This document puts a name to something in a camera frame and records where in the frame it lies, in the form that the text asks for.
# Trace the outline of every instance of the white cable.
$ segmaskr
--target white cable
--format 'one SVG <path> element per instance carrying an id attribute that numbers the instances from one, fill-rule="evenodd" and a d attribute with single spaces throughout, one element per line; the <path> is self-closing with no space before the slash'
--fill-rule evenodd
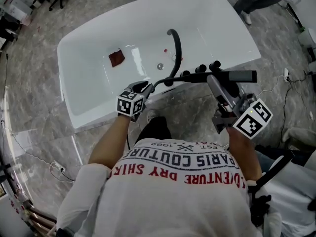
<path id="1" fill-rule="evenodd" d="M 272 90 L 262 90 L 258 95 L 256 95 L 256 97 L 258 97 L 262 92 L 272 92 L 272 91 L 275 89 L 275 87 L 277 86 L 278 79 L 279 79 L 280 77 L 284 77 L 284 76 L 278 76 L 277 81 L 276 81 L 276 84 L 275 84 L 275 86 L 273 87 Z"/>
<path id="2" fill-rule="evenodd" d="M 57 178 L 56 176 L 54 176 L 53 175 L 53 173 L 51 172 L 51 166 L 54 164 L 55 162 L 52 162 L 50 165 L 49 165 L 49 172 L 50 172 L 50 174 L 53 176 L 53 177 L 55 177 L 55 179 L 57 179 L 59 182 L 66 182 L 66 183 L 73 183 L 73 182 L 75 182 L 75 181 L 67 181 L 67 180 L 60 180 L 59 178 Z"/>
<path id="3" fill-rule="evenodd" d="M 14 137 L 12 131 L 10 131 L 10 129 L 7 128 L 7 127 L 4 127 L 4 129 L 9 131 L 10 135 L 14 138 L 14 140 L 16 141 L 16 143 L 20 146 L 20 148 L 24 151 L 25 154 L 27 154 L 27 155 L 29 155 L 29 156 L 32 156 L 32 157 L 34 157 L 34 158 L 36 158 L 36 159 L 39 159 L 39 160 L 43 161 L 44 163 L 46 163 L 47 165 L 51 165 L 50 163 L 46 162 L 45 160 L 43 160 L 43 159 L 41 159 L 41 158 L 38 158 L 37 156 L 35 156 L 35 155 L 33 155 L 33 154 L 29 154 L 28 152 L 26 152 L 25 149 L 21 146 L 21 144 L 20 144 L 20 143 L 17 141 L 17 139 Z"/>

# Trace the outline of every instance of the hand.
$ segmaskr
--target hand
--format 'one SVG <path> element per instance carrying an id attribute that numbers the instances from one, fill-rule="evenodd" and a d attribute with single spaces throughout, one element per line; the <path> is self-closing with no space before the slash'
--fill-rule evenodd
<path id="1" fill-rule="evenodd" d="M 125 90 L 142 94 L 146 101 L 152 92 L 152 89 L 153 85 L 151 83 L 148 84 L 148 81 L 137 81 L 131 83 Z"/>
<path id="2" fill-rule="evenodd" d="M 230 153 L 236 159 L 246 181 L 257 181 L 262 177 L 262 171 L 253 143 L 232 127 L 228 127 L 227 132 L 229 134 Z"/>

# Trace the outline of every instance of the black faucet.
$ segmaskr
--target black faucet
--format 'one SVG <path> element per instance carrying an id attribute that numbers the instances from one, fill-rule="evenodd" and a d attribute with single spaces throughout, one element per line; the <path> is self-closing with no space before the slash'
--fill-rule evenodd
<path id="1" fill-rule="evenodd" d="M 179 35 L 177 33 L 176 30 L 174 29 L 170 29 L 168 30 L 167 32 L 168 35 L 172 35 L 173 36 L 173 39 L 174 39 L 174 44 L 175 44 L 175 47 L 176 47 L 176 60 L 175 60 L 175 64 L 174 64 L 174 67 L 169 75 L 169 77 L 167 78 L 174 78 L 175 75 L 177 74 L 179 68 L 180 68 L 180 65 L 181 65 L 181 60 L 182 60 L 182 48 L 181 48 L 181 42 L 180 42 L 180 38 L 179 38 Z M 173 85 L 173 82 L 172 81 L 166 81 L 164 83 L 164 85 L 166 86 L 172 86 Z"/>

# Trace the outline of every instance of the shoe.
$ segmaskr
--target shoe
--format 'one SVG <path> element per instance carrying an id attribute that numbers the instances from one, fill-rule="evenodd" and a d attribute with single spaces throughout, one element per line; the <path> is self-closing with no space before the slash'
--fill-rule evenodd
<path id="1" fill-rule="evenodd" d="M 290 129 L 287 129 L 282 136 L 282 142 L 286 142 L 288 139 L 290 139 L 289 133 L 290 133 Z"/>
<path id="2" fill-rule="evenodd" d="M 251 25 L 250 14 L 247 14 L 246 12 L 242 11 L 241 16 L 248 25 Z"/>
<path id="3" fill-rule="evenodd" d="M 147 113 L 147 123 L 149 123 L 153 118 L 160 117 L 160 114 L 157 110 L 149 110 Z"/>

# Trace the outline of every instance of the black cable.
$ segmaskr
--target black cable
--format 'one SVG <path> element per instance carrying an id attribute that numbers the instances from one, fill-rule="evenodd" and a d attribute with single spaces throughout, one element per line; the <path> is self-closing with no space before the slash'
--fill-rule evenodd
<path id="1" fill-rule="evenodd" d="M 298 80 L 295 80 L 295 81 L 292 81 L 291 79 L 288 79 L 288 80 L 293 82 L 293 83 L 296 83 L 297 81 L 305 81 L 306 78 L 307 78 L 307 74 L 305 73 L 305 71 L 303 71 L 303 72 L 304 72 L 304 79 L 298 79 Z"/>
<path id="2" fill-rule="evenodd" d="M 278 146 L 277 146 L 277 147 L 279 147 L 280 144 L 281 144 L 281 141 L 282 141 L 282 133 L 283 133 L 283 129 L 284 129 L 284 126 L 285 126 L 285 120 L 286 120 L 286 115 L 285 115 L 286 98 L 287 98 L 288 92 L 289 92 L 290 89 L 292 88 L 291 81 L 289 81 L 289 83 L 290 83 L 290 87 L 287 89 L 287 92 L 286 92 L 286 95 L 285 95 L 285 99 L 284 99 L 284 106 L 283 106 L 284 121 L 283 121 L 283 126 L 282 126 L 282 129 L 281 129 L 280 141 L 278 142 Z"/>
<path id="3" fill-rule="evenodd" d="M 297 89 L 296 89 L 295 85 L 294 85 L 294 89 L 295 89 L 295 91 L 297 92 L 297 94 L 299 94 L 299 95 L 301 96 L 301 98 L 302 98 L 302 102 L 303 102 L 303 105 L 305 106 L 306 111 L 308 111 L 308 109 L 307 109 L 307 107 L 306 107 L 306 105 L 305 105 L 304 99 L 303 99 L 303 97 L 302 97 L 301 93 L 297 91 Z"/>
<path id="4" fill-rule="evenodd" d="M 129 141 L 128 141 L 128 135 L 127 135 L 126 141 L 127 141 L 128 150 L 130 150 Z"/>
<path id="5" fill-rule="evenodd" d="M 5 52 L 5 57 L 6 57 L 5 80 L 4 80 L 4 87 L 3 87 L 2 110 L 1 110 L 1 133 L 2 133 L 2 149 L 3 149 L 2 156 L 4 155 L 4 136 L 3 136 L 2 116 L 3 116 L 4 94 L 5 94 L 5 87 L 6 87 L 6 78 L 7 78 L 7 74 L 8 74 L 8 62 L 9 62 L 9 55 L 7 54 L 7 52 Z"/>
<path id="6" fill-rule="evenodd" d="M 69 179 L 70 181 L 73 181 L 73 182 L 75 181 L 75 180 L 69 178 L 68 176 L 66 176 L 63 171 L 64 171 L 64 169 L 62 168 L 62 169 L 61 169 L 61 173 L 62 173 L 62 175 L 63 175 L 64 177 L 66 177 L 66 178 Z"/>

